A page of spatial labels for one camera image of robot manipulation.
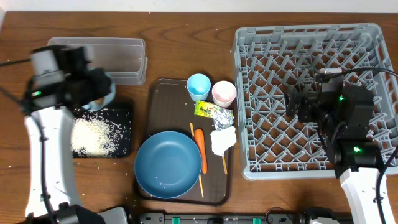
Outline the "orange carrot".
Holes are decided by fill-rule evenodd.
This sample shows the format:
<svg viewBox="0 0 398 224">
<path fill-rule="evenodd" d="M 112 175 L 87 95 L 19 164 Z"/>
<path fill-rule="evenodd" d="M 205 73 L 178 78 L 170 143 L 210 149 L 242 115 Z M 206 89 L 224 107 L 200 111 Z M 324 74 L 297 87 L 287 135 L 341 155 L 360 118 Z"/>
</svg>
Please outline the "orange carrot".
<svg viewBox="0 0 398 224">
<path fill-rule="evenodd" d="M 203 130 L 202 129 L 194 130 L 194 138 L 201 154 L 201 169 L 202 172 L 206 174 L 208 172 L 208 163 L 206 158 L 205 136 Z"/>
</svg>

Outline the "dark blue plate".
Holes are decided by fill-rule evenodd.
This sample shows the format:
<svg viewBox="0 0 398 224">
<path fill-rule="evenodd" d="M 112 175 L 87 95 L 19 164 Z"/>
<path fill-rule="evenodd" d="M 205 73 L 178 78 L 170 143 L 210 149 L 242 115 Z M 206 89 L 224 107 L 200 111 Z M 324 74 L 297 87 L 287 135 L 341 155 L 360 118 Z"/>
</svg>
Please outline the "dark blue plate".
<svg viewBox="0 0 398 224">
<path fill-rule="evenodd" d="M 162 131 L 144 141 L 134 164 L 136 180 L 148 194 L 177 198 L 197 182 L 192 138 L 176 131 Z"/>
</svg>

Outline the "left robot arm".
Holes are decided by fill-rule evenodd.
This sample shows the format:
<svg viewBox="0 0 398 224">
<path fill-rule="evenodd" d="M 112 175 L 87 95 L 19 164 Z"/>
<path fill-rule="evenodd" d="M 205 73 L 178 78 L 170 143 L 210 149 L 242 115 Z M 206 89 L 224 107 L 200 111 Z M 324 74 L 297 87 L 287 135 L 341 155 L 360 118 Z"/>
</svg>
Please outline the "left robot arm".
<svg viewBox="0 0 398 224">
<path fill-rule="evenodd" d="M 116 85 L 101 68 L 90 68 L 84 47 L 49 45 L 31 52 L 34 76 L 24 98 L 30 143 L 30 193 L 26 223 L 128 223 L 122 206 L 92 212 L 81 204 L 75 183 L 71 138 L 73 110 L 98 110 Z"/>
</svg>

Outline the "yellow foil snack wrapper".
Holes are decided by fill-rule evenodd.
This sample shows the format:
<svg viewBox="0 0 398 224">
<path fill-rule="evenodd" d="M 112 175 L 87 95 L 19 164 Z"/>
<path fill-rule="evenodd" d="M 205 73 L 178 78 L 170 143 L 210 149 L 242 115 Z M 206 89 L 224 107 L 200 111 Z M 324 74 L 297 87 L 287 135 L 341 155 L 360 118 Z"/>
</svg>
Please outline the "yellow foil snack wrapper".
<svg viewBox="0 0 398 224">
<path fill-rule="evenodd" d="M 234 123 L 232 110 L 222 108 L 206 101 L 196 101 L 194 115 L 212 118 L 216 130 L 226 129 Z"/>
</svg>

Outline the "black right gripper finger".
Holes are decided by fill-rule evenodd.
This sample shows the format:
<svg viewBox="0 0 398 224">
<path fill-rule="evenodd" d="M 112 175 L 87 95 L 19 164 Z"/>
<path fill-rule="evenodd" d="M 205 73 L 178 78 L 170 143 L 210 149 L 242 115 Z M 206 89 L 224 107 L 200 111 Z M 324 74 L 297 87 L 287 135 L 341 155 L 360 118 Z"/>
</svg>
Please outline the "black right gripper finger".
<svg viewBox="0 0 398 224">
<path fill-rule="evenodd" d="M 293 85 L 289 85 L 288 90 L 287 90 L 287 97 L 288 98 L 308 98 L 308 93 L 298 91 L 296 87 Z"/>
<path fill-rule="evenodd" d="M 297 110 L 300 108 L 301 96 L 300 95 L 286 95 L 286 115 L 294 116 Z"/>
</svg>

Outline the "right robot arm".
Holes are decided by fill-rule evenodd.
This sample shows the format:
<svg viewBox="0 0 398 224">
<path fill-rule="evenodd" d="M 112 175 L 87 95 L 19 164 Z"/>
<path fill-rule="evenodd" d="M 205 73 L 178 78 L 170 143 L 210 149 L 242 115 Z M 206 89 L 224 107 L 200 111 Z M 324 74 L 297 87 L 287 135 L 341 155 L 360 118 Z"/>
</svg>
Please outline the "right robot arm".
<svg viewBox="0 0 398 224">
<path fill-rule="evenodd" d="M 342 81 L 325 83 L 318 92 L 284 93 L 287 116 L 318 125 L 321 144 L 348 199 L 354 223 L 394 223 L 379 146 L 367 137 L 374 111 L 373 93 Z"/>
</svg>

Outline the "white napkin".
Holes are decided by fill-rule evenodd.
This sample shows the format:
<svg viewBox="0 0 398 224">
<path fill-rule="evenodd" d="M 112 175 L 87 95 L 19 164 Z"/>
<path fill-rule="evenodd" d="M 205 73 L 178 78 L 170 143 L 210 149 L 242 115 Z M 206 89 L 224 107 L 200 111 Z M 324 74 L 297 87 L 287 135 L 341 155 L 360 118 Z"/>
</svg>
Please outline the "white napkin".
<svg viewBox="0 0 398 224">
<path fill-rule="evenodd" d="M 237 142 L 236 128 L 230 126 L 226 129 L 214 130 L 211 136 L 211 150 L 217 156 L 223 156 L 224 153 Z"/>
</svg>

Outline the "light blue bowl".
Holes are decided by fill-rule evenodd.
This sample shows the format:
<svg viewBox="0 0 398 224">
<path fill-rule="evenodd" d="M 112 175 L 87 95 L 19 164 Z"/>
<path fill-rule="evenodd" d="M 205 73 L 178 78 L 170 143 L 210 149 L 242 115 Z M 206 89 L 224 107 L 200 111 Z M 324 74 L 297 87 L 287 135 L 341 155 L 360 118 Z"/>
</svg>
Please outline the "light blue bowl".
<svg viewBox="0 0 398 224">
<path fill-rule="evenodd" d="M 114 82 L 114 79 L 111 77 L 109 73 L 106 72 L 105 75 L 109 77 L 111 80 L 110 93 L 103 98 L 91 101 L 87 105 L 82 106 L 83 109 L 88 111 L 98 111 L 104 108 L 106 105 L 110 104 L 114 100 L 114 97 L 116 95 L 116 84 Z"/>
</svg>

